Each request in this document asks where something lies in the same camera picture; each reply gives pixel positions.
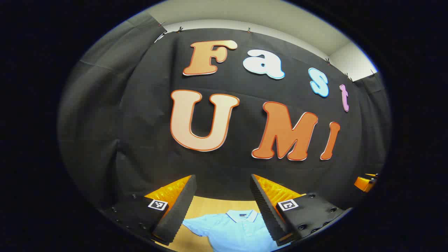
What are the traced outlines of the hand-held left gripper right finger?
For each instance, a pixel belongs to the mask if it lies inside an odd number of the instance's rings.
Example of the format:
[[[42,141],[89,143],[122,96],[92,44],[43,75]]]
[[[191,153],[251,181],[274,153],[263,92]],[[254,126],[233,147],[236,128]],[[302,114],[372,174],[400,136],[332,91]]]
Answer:
[[[352,211],[335,206],[315,192],[299,194],[256,174],[251,175],[250,187],[278,246],[308,241]]]

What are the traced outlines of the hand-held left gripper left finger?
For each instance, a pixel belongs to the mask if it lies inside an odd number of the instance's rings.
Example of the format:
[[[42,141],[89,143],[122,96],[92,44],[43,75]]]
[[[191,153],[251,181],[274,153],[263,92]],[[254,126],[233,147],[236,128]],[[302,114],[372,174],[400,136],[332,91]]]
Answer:
[[[147,242],[174,241],[197,189],[189,175],[153,192],[133,192],[100,212],[120,228]]]

